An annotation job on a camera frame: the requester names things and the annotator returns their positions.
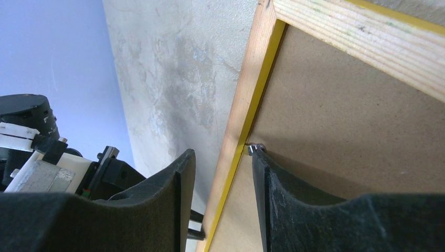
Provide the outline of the brown backing board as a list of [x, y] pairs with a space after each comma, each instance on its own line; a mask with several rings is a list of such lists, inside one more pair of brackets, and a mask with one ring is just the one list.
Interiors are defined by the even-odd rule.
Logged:
[[[444, 195], [444, 103], [291, 26], [249, 142], [346, 200]], [[210, 251], [264, 251], [252, 156], [239, 163]]]

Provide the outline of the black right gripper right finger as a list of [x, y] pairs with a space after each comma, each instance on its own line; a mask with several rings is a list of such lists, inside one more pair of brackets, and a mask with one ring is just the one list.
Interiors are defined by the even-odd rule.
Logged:
[[262, 150], [251, 156], [264, 251], [444, 251], [443, 194], [346, 200], [289, 173]]

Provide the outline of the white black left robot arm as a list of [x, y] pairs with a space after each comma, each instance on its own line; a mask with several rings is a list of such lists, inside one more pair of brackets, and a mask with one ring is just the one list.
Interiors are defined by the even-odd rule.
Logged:
[[203, 230], [189, 228], [202, 223], [203, 215], [192, 210], [196, 160], [186, 150], [168, 167], [144, 177], [117, 158], [119, 150], [107, 146], [97, 161], [85, 159], [68, 147], [59, 135], [48, 99], [40, 94], [1, 97], [1, 190], [8, 193], [72, 193], [89, 200], [143, 200], [173, 187], [175, 225], [188, 239], [203, 240]]

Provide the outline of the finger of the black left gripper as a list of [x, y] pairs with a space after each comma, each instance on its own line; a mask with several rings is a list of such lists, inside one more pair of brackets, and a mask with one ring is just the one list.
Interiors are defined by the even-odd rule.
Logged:
[[195, 210], [191, 210], [189, 218], [191, 227], [188, 228], [187, 239], [197, 240], [197, 241], [205, 240], [206, 233], [202, 228], [203, 220], [204, 220], [204, 215], [202, 213], [199, 213]]

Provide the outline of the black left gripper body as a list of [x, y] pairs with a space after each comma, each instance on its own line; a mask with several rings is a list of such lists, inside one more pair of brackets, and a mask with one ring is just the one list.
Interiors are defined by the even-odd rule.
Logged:
[[89, 200], [108, 200], [146, 179], [132, 166], [117, 159], [118, 154], [119, 150], [112, 146], [98, 153], [98, 161], [89, 164], [75, 194]]

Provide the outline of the yellow wooden picture frame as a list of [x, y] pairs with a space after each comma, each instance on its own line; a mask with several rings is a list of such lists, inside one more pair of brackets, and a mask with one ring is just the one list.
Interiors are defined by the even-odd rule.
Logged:
[[209, 251], [280, 41], [296, 27], [444, 100], [444, 26], [369, 1], [259, 1], [202, 224]]

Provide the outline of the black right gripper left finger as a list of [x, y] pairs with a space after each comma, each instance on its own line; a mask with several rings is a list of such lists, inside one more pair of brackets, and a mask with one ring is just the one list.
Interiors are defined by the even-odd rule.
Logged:
[[1, 251], [184, 251], [195, 151], [108, 200], [1, 194]]

